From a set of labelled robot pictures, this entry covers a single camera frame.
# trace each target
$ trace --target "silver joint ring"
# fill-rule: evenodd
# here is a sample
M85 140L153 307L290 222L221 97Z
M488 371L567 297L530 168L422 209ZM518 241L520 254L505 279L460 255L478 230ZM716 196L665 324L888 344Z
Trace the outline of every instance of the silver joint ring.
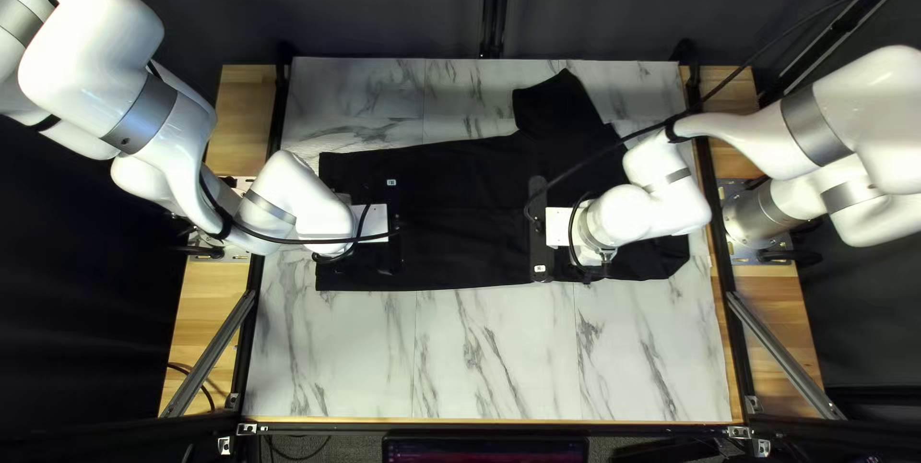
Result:
M272 202L269 202L251 189L243 195L243 198L246 198L249 202L255 204L259 209L265 211L266 213L272 215L282 222L287 222L291 225L294 225L295 222L297 222L297 218L294 215L288 213L285 210L282 210L278 206L275 206Z
M178 91L147 73L144 87L121 121L100 139L124 153L137 153L154 139L176 104Z
M793 140L815 165L825 166L853 153L828 125L812 85L781 100L780 114Z
M13 35L23 47L32 42L44 22L19 0L0 0L0 28Z
M822 194L822 201L828 214L832 214L884 195L886 194L877 189L865 175L826 189Z

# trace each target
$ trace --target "metal frame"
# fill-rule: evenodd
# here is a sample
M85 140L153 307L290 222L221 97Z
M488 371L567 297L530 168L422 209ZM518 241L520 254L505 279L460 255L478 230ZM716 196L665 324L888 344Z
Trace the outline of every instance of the metal frame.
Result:
M855 0L838 14L785 68L765 91L760 102L762 106L773 103L777 98L796 89L810 73L818 68L839 45L858 30L888 0Z
M224 323L217 329L217 333L214 334L211 342L205 347L201 357L198 358L198 361L191 368L189 375L186 375L185 379L182 380L182 384L179 385L173 398L169 400L167 407L160 414L160 418L178 418L189 409L191 400L195 398L198 389L204 384L204 379L211 373L211 369L214 367L214 364L217 363L217 359L220 358L221 353L224 352L230 339L233 338L236 329L243 323L243 319L248 316L249 311L252 309L252 305L256 301L256 294L258 293L258 289L247 289L246 292L243 292L239 301L234 305L233 310L230 311L230 314L224 320Z

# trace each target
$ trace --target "marble surface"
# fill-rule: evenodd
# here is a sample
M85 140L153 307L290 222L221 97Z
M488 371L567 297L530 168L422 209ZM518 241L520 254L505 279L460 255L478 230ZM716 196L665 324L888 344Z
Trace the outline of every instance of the marble surface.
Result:
M511 91L570 69L626 134L684 108L672 63L297 58L283 148L398 148L515 132ZM682 146L694 166L690 144ZM267 257L248 415L728 422L706 235L667 281L316 292Z

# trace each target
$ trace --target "metal bracket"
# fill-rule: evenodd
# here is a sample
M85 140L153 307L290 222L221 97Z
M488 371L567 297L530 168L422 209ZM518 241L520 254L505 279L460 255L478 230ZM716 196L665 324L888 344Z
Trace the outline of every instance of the metal bracket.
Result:
M765 408L761 406L761 400L754 395L745 396L745 410L749 414L761 414L765 412Z
M726 428L726 434L735 440L752 439L752 430L744 425L731 425Z
M745 186L747 179L717 179L717 191L720 194L720 201L726 201L730 198L738 198L742 192L748 188ZM793 249L793 239L790 233L780 233L771 240L771 245L765 250L771 251L789 251ZM726 244L730 249L732 265L792 265L789 259L777 259L771 261L759 261L758 251L746 245L740 244L726 235Z
M230 436L217 438L217 454L230 456Z
M806 401L815 410L819 411L819 414L825 420L847 420L844 413L835 407L835 402L828 398L823 388L812 380L812 377L806 373L800 363L784 348L780 339L777 339L774 333L745 306L738 292L727 292L725 299L732 313L739 317L745 328L748 328L754 334L755 338L761 342L762 346L780 365L780 368L784 370L784 375L787 375L790 384L796 387L797 391L800 391L800 395L806 398Z
M528 181L528 195L534 195L547 186L547 181L540 175L534 175ZM546 243L546 217L547 194L542 193L531 202L529 211L535 218L530 226L530 266L531 281L546 283L554 280L554 249Z
M237 436L251 436L253 434L256 434L255 423L238 423L236 425Z
M768 457L771 455L771 442L768 440L755 440L754 457Z
M224 409L236 410L236 406L239 404L239 393L230 393L227 395L227 400L224 400Z
M243 323L243 319L246 318L249 310L252 309L255 299L256 291L254 290L244 292L239 298L221 328L217 329L217 333L214 334L211 342L204 348L201 357L191 368L189 375L186 375L182 384L179 384L176 394L169 400L166 409L160 414L160 418L182 416L185 410L189 409L191 400L198 393L198 388L201 387L204 379L211 373L211 369L217 363L221 353L224 352L224 348L230 343L230 339L233 339L233 334Z
M220 177L225 183L232 187L233 191L243 197L247 192L252 183L256 181L255 175L244 176L244 175L234 175L231 177ZM207 257L202 255L190 255L189 261L201 262L201 263L249 263L249 259L252 257L252 253L246 249L239 247L237 245L229 244L222 240L215 240L212 237L208 236L204 231L195 230L195 233L189 235L189 244L190 247L214 247L220 246L224 248L224 257L214 259L213 257Z

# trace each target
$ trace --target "wire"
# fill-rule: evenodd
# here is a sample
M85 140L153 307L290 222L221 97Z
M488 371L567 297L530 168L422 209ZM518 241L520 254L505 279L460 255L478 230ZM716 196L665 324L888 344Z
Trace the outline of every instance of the wire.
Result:
M692 106L691 106L689 109L687 109L686 111L683 111L683 112L678 113L678 114L676 114L676 115L670 116L668 119L663 119L663 120L660 121L659 123L657 123L657 124L655 124L655 125L652 125L652 126L650 126L650 127L646 127L646 128L643 128L642 130L638 130L637 132L634 132L634 133L632 133L632 134L628 134L628 135L624 136L623 138L620 138L620 139L618 139L617 141L615 141L611 146L605 147L604 149L602 149L601 151L596 152L594 155L588 157L587 159L585 159L585 160L583 160L583 161L581 161L581 162L579 162L579 163L574 164L572 168L569 168L568 170L566 170L566 171L563 172L562 174L557 175L553 180L551 180L549 183L547 183L547 186L544 186L543 188L541 188L541 189L535 191L533 194L531 194L531 196L528 198L528 201L527 201L527 202L525 203L525 205L524 205L524 209L523 209L523 211L524 211L524 216L528 219L529 222L531 222L531 224L534 224L534 223L537 222L539 219L538 219L537 217L533 217L533 216L531 215L531 204L534 202L535 199L537 199L537 197L539 197L539 196L542 195L543 193L546 193L547 190L549 190L551 187L556 186L556 185L558 185L559 183L563 182L563 181L566 180L566 178L568 178L570 175L574 174L575 172L578 172L579 170L581 170L582 168L588 166L589 164L595 163L596 161L598 161L599 159L601 159L602 157L604 157L604 156L607 155L608 153L611 153L612 151L616 150L618 147L620 147L621 145L623 145L625 142L629 141L630 139L633 139L633 138L635 138L635 137L637 137L637 136L641 136L641 135L646 134L646 133L648 133L648 132L651 132L651 131L653 131L653 130L657 130L657 129L659 129L659 128L665 127L665 126L666 126L670 121L672 121L672 120L678 120L678 119L681 119L682 117L689 116L692 112L694 112L694 111L700 109L700 108L703 106L704 102L706 102L707 100L709 100L710 98L712 98L715 94L717 94L717 92L722 91L722 89L723 89L724 87L726 87L732 80L735 80L735 78L736 78L737 76L739 76L740 74L742 74L742 72L745 70L745 68L748 68L749 66L751 66L752 63L754 62L754 60L755 60L756 58L760 57L765 51L767 51L768 49L770 49L771 47L773 47L774 45L776 45L776 44L777 44L778 42L780 42L781 40L787 38L787 37L789 36L790 33L795 32L796 30L800 29L800 27L802 27L802 26L805 25L806 23L811 22L812 20L816 19L817 17L822 16L826 11L828 11L828 10L833 10L834 8L837 8L838 6L841 6L841 5L845 4L846 2L850 2L850 1L852 1L852 0L835 0L835 2L829 3L829 4L827 4L827 5L823 6L823 7L821 7L820 9L813 11L811 14L809 14L809 15L807 15L806 17L803 17L802 19L800 19L799 21L797 21L795 24L793 24L792 26L790 26L784 33L780 33L780 34L777 35L777 37L775 37L773 40L771 40L771 41L768 42L767 44L763 45L760 49L758 49L757 51L755 51L750 57L748 57L748 59L746 59L741 65L739 65L734 71L732 71L732 73L731 73L728 77L726 77L723 81L720 81L720 83L718 83L716 87L714 87L713 89L711 89L710 92L708 92L706 95L704 95L704 96L700 99L699 102L697 102L696 104L692 105Z
M167 368L174 369L180 373L184 373L186 376L189 376L189 370L179 367L176 363L167 363ZM211 406L211 412L215 412L217 409L214 407L214 399L211 398L211 393L208 393L208 390L204 387L204 384L201 385L201 392L204 393L204 397L208 399L208 404Z
M192 453L195 452L195 444L189 444L185 447L185 454L182 455L182 461L180 463L189 463Z
M361 210L361 217L358 218L358 228L354 232L355 236L361 236L361 230L365 226L365 217L367 216L367 211L370 209L371 209L371 205L365 204L365 208ZM354 247L356 245L357 245L356 243L352 243L351 245L349 245L348 249L345 249L345 252L340 254L339 256L324 257L321 255L318 255L317 253L313 253L312 255L310 255L310 259L312 259L315 263L318 263L321 265L335 263L337 261L343 260L344 258L350 257L352 253L354 252Z
M201 186L201 191L204 192L204 196L208 199L208 203L211 204L211 207L217 211L217 214L225 221L230 221L234 226L236 226L243 233L247 233L249 236L259 238L265 242L272 242L274 244L288 244L288 245L311 245L311 244L347 244L349 242L364 242L366 240L377 240L378 238L390 238L390 236L396 236L400 234L400 226L396 226L394 231L387 231L386 233L378 234L369 234L367 236L352 236L349 238L324 238L322 240L298 240L293 238L275 238L274 236L268 236L256 231L251 230L249 227L241 224L236 218L234 218L230 213L228 213L224 208L217 203L217 200L214 199L214 195L211 195L211 190L208 189L208 185L204 182L204 173L199 173L198 175L198 184Z
M279 450L277 447L275 447L275 444L272 443L272 437L271 437L271 436L265 436L265 441L267 441L267 442L269 443L269 449L270 449L274 454L277 454L278 456L284 457L284 458L286 458L286 459L290 459L291 461L307 461L307 460L310 459L311 457L316 456L317 454L319 454L319 451L323 450L323 448L326 446L326 444L328 444L328 443L330 442L330 439L332 439L332 436L326 436L326 439L323 440L323 443L319 444L319 447L317 448L317 450L314 450L313 452L311 452L310 454L307 454L306 456L297 456L297 457L295 457L295 456L291 456L291 455L285 454L284 452L282 452L281 450Z
M567 238L569 240L569 255L573 258L573 264L576 265L576 268L582 271L582 274L589 274L589 270L582 265L582 262L579 261L579 255L576 253L576 245L573 244L573 222L576 221L576 211L579 209L579 206L582 205L582 202L591 195L591 191L587 191L582 194L582 197L579 197L579 200L576 201L576 205L573 206L573 212L569 213L569 226L567 227Z

